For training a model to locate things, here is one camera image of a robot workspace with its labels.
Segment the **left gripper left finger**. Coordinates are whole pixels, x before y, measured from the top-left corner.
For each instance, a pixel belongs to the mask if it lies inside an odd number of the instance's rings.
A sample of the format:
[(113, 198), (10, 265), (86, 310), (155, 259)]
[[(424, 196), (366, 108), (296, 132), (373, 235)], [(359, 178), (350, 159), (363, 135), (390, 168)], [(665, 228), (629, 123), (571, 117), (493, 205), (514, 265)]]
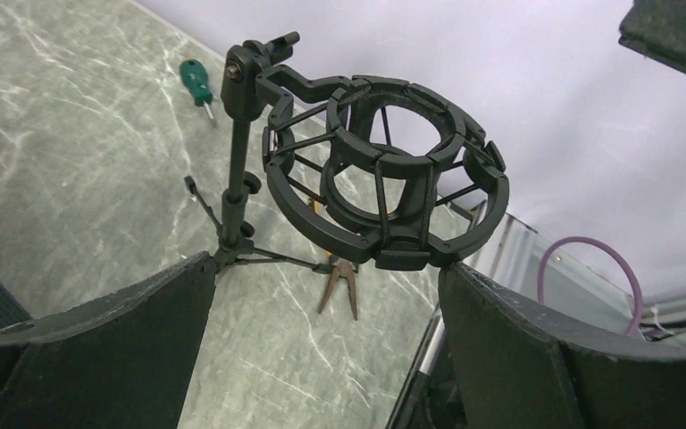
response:
[(174, 428), (215, 292), (200, 252), (0, 331), (0, 428)]

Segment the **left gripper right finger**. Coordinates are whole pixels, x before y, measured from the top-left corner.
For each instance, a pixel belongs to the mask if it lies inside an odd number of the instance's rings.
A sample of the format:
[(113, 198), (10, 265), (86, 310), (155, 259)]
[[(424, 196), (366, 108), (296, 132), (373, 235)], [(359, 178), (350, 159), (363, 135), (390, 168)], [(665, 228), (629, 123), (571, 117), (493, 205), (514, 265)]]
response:
[(439, 304), (471, 428), (686, 428), (686, 349), (585, 324), (465, 265)]

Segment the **black tripod shock-mount stand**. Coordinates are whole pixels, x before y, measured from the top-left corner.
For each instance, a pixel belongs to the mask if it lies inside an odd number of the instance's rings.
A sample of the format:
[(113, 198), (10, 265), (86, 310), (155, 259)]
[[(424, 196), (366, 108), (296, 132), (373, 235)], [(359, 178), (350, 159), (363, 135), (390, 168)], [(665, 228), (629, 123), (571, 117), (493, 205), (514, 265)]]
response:
[[(330, 253), (308, 262), (336, 278), (343, 264), (420, 271), (462, 262), (506, 218), (504, 160), (471, 115), (408, 80), (345, 73), (345, 54), (293, 63), (300, 36), (233, 46), (213, 92), (231, 121), (221, 212), (214, 227), (218, 270), (289, 262), (256, 246), (246, 219), (266, 189), (286, 226)], [(314, 70), (314, 76), (308, 75)]]

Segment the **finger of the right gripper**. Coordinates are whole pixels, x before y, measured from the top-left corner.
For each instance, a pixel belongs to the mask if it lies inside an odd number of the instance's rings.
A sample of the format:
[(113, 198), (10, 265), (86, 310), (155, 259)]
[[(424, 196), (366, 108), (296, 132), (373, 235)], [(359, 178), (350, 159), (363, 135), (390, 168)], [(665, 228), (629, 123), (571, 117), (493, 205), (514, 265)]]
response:
[(632, 3), (619, 44), (686, 74), (686, 0)]

